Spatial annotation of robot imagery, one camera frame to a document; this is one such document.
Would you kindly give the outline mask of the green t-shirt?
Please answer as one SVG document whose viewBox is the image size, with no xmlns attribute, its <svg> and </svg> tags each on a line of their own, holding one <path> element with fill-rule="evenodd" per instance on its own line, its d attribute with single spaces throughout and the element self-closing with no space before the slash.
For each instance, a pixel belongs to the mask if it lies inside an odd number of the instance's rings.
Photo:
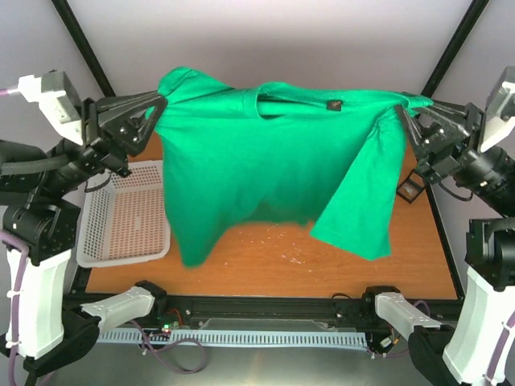
<svg viewBox="0 0 515 386">
<path fill-rule="evenodd" d="M 187 267 L 238 224 L 311 225 L 311 236 L 368 261 L 391 253 L 406 152 L 400 114 L 429 98 L 269 82 L 233 88 L 192 68 L 159 82 L 164 205 Z"/>
</svg>

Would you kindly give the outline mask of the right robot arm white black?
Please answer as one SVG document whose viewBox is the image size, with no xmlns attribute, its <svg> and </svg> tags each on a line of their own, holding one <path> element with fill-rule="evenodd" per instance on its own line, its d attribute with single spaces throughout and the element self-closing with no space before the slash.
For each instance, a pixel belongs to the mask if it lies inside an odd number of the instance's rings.
<svg viewBox="0 0 515 386">
<path fill-rule="evenodd" d="M 369 287 L 363 299 L 408 343 L 415 368 L 433 385 L 504 385 L 514 341 L 514 161 L 499 147 L 502 130 L 514 127 L 505 106 L 435 102 L 421 109 L 427 126 L 397 106 L 426 183 L 445 178 L 496 212 L 473 219 L 466 235 L 467 289 L 455 326 L 408 302 L 398 289 Z"/>
</svg>

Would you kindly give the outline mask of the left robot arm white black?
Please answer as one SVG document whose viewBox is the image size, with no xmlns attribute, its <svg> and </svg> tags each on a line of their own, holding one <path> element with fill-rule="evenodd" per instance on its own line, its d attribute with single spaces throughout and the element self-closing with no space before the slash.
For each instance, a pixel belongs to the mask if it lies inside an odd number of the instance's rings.
<svg viewBox="0 0 515 386">
<path fill-rule="evenodd" d="M 1 144 L 1 242 L 11 274 L 1 352 L 11 363 L 23 359 L 29 385 L 83 358 L 105 331 L 136 318 L 155 324 L 166 317 L 167 294 L 149 281 L 99 302 L 63 304 L 80 216 L 66 195 L 106 171 L 127 177 L 129 157 L 145 150 L 166 105 L 158 92 L 68 98 L 49 113 L 51 124 L 64 128 L 51 150 Z"/>
</svg>

